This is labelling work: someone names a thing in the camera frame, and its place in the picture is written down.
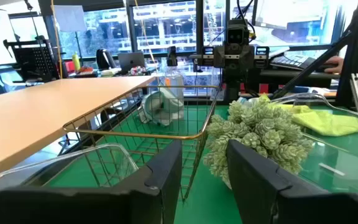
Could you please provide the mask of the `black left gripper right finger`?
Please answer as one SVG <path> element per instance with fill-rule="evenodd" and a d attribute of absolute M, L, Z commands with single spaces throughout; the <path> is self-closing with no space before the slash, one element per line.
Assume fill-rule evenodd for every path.
<path fill-rule="evenodd" d="M 358 224 L 358 193 L 328 192 L 233 139 L 226 157 L 243 224 Z"/>

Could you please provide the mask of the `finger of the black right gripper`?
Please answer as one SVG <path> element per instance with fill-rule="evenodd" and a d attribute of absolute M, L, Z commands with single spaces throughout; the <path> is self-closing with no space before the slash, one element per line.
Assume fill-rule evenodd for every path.
<path fill-rule="evenodd" d="M 202 66 L 213 66 L 214 65 L 214 47 L 204 46 L 202 49 Z"/>
<path fill-rule="evenodd" d="M 269 47 L 256 46 L 254 54 L 254 67 L 267 68 L 269 65 Z"/>

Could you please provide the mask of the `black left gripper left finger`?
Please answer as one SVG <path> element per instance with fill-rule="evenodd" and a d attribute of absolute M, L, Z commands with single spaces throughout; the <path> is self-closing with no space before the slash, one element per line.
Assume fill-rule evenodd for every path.
<path fill-rule="evenodd" d="M 112 187 L 0 190 L 0 224 L 173 224 L 181 166 L 175 140 Z"/>

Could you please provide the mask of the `lime green microfiber towel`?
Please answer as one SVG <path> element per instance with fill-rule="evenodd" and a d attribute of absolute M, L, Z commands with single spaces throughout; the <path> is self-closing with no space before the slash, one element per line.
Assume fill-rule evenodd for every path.
<path fill-rule="evenodd" d="M 358 118 L 335 115 L 328 110 L 313 110 L 306 105 L 275 105 L 292 114 L 292 121 L 323 136 L 345 136 L 358 133 Z"/>

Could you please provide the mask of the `black keyboard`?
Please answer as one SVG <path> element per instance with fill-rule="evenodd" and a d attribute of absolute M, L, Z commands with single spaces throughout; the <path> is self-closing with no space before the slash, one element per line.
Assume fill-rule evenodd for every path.
<path fill-rule="evenodd" d="M 273 67 L 289 68 L 293 70 L 304 70 L 316 59 L 304 55 L 278 55 L 272 57 L 269 62 Z"/>

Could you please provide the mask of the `clear spray bottle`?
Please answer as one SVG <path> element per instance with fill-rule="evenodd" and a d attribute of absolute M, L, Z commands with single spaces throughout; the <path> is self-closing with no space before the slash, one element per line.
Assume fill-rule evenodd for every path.
<path fill-rule="evenodd" d="M 183 74 L 178 69 L 177 48 L 175 46 L 167 49 L 165 78 L 165 84 L 170 87 L 172 93 L 178 98 L 183 97 Z"/>

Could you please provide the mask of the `computer monitor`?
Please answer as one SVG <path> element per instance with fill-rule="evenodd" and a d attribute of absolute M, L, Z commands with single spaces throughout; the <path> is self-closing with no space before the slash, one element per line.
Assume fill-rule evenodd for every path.
<path fill-rule="evenodd" d="M 286 29 L 289 23 L 318 21 L 323 12 L 323 0 L 258 0 L 254 25 Z"/>

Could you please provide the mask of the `clear plastic bin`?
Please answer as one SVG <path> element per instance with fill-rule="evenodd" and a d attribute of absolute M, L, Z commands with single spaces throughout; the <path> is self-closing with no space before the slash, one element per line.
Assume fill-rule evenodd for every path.
<path fill-rule="evenodd" d="M 316 93 L 299 93 L 273 102 L 285 105 L 295 116 L 323 112 L 358 121 L 358 112 L 335 107 Z M 343 136 L 322 135 L 306 126 L 302 131 L 313 141 L 313 149 L 299 176 L 330 192 L 358 192 L 358 131 Z"/>
<path fill-rule="evenodd" d="M 112 187 L 137 171 L 121 144 L 102 144 L 0 173 L 0 190 L 11 187 Z"/>

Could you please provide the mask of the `person's hand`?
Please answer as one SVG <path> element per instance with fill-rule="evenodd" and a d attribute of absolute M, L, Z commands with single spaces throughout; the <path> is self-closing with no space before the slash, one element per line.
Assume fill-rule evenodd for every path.
<path fill-rule="evenodd" d="M 339 56 L 333 56 L 327 61 L 325 61 L 325 65 L 330 65 L 330 67 L 327 67 L 324 69 L 325 73 L 337 73 L 340 74 L 342 72 L 344 59 Z"/>

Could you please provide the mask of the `silver laptop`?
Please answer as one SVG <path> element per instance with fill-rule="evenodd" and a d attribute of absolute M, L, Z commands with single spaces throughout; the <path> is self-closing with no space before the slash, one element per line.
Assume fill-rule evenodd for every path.
<path fill-rule="evenodd" d="M 145 66 L 144 54 L 142 52 L 120 53 L 117 57 L 123 72 L 128 72 L 133 67 Z"/>

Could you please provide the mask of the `light wooden desk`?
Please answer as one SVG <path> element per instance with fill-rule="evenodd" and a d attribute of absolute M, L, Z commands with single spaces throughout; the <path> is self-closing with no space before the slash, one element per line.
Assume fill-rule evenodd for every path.
<path fill-rule="evenodd" d="M 67 122 L 153 80 L 67 78 L 0 95 L 0 172 L 62 137 Z"/>

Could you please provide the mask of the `green bottle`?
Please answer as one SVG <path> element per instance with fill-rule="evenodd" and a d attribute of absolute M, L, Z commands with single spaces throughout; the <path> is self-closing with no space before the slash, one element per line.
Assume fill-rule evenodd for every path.
<path fill-rule="evenodd" d="M 81 68 L 81 64 L 77 52 L 74 52 L 74 54 L 72 55 L 72 62 L 74 64 L 75 71 L 78 72 Z"/>

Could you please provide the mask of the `white paper sheet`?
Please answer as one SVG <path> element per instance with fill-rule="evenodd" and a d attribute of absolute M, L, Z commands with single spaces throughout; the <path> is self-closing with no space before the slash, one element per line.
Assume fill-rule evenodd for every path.
<path fill-rule="evenodd" d="M 55 17 L 63 32 L 86 31 L 85 14 L 81 5 L 55 5 Z"/>

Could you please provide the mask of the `black perforated rack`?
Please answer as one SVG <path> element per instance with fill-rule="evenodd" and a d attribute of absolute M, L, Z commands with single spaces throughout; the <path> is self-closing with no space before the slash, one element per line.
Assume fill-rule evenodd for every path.
<path fill-rule="evenodd" d="M 43 35 L 24 42 L 8 42 L 5 39 L 3 44 L 14 55 L 16 62 L 12 68 L 21 76 L 22 83 L 60 79 L 50 42 Z"/>

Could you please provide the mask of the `black table frame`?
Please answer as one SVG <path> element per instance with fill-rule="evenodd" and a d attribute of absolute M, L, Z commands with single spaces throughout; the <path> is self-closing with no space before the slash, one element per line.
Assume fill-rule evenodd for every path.
<path fill-rule="evenodd" d="M 304 79 L 315 71 L 329 58 L 338 53 L 343 47 L 347 47 L 344 57 L 344 65 L 339 78 L 335 102 L 338 106 L 350 107 L 356 102 L 351 91 L 351 75 L 358 73 L 358 5 L 352 15 L 351 22 L 337 42 L 333 43 L 325 53 L 318 57 L 314 62 L 302 70 L 296 77 L 292 78 L 287 84 L 275 91 L 270 99 L 275 100 L 285 96 L 293 87 L 300 84 Z"/>

